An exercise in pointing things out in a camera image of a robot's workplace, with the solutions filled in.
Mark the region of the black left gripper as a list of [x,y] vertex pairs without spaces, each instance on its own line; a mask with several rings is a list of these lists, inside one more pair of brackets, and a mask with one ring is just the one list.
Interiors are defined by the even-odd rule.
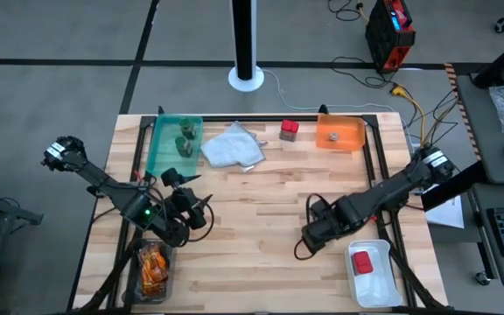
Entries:
[[187,213],[187,224],[191,229],[203,228],[206,225],[204,208],[208,205],[212,194],[204,199],[198,198],[191,188],[184,188],[183,184],[198,179],[200,175],[183,176],[175,168],[170,168],[161,174],[165,186],[173,190],[170,197],[171,203],[179,213]]

